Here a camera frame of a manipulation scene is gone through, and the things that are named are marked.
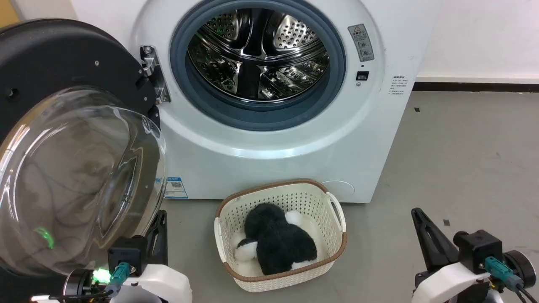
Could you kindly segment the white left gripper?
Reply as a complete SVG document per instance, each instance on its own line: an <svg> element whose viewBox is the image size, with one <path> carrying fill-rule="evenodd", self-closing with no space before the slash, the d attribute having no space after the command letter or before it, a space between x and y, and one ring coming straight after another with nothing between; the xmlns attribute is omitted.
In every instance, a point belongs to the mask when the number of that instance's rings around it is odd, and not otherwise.
<svg viewBox="0 0 539 303"><path fill-rule="evenodd" d="M147 263L139 277L127 278L112 303L192 303L187 276L169 264L167 211L159 210L147 233Z"/></svg>

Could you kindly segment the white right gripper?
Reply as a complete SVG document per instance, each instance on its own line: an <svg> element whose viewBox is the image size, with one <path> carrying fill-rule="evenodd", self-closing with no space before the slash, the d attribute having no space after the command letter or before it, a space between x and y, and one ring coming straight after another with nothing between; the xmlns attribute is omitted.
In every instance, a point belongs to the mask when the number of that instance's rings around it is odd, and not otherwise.
<svg viewBox="0 0 539 303"><path fill-rule="evenodd" d="M426 213L416 207L411 211L414 228L427 272L435 272L416 288L413 303L444 303L490 274L474 274L458 263L459 251Z"/></svg>

